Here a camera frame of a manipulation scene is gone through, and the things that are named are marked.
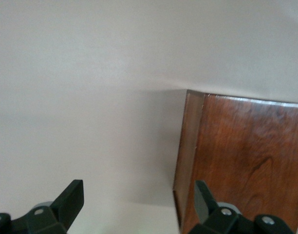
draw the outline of white wall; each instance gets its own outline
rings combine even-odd
[[[177,233],[185,91],[298,102],[298,0],[0,0],[0,212],[84,180],[69,233]]]

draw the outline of wood grain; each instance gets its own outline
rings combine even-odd
[[[196,95],[188,91],[186,102]],[[198,223],[193,207],[196,179],[205,180],[218,201],[236,205],[245,217],[277,215],[296,231],[298,104],[198,93],[200,96],[204,100],[193,105],[198,110],[185,109],[175,176],[184,180],[174,182],[175,194],[189,184],[188,191],[175,198],[182,233]],[[187,121],[187,116],[200,111],[199,120]],[[187,139],[195,142],[190,145],[195,151],[190,149],[185,155],[182,141]]]

